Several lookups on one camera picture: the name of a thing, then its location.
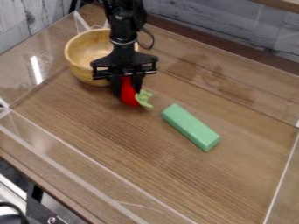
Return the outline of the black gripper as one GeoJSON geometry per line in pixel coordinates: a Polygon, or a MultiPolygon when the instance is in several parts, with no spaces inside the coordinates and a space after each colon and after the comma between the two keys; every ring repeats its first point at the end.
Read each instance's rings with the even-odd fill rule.
{"type": "Polygon", "coordinates": [[[159,58],[151,54],[136,50],[136,44],[113,44],[112,52],[108,56],[95,59],[89,62],[92,67],[93,80],[109,80],[112,93],[115,97],[121,95],[121,78],[132,77],[132,85],[139,93],[143,86],[143,78],[148,74],[156,73],[156,64],[159,58]]]}

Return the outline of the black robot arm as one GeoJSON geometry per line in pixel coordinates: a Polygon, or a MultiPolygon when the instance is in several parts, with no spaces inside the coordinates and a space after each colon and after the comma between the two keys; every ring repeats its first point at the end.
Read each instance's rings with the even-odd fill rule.
{"type": "Polygon", "coordinates": [[[121,94],[123,78],[129,79],[133,90],[139,93],[143,79],[157,71],[159,58],[136,50],[137,33],[145,31],[147,11],[143,0],[103,0],[104,12],[109,24],[109,42],[112,52],[89,62],[92,79],[111,83],[116,97],[121,94]]]}

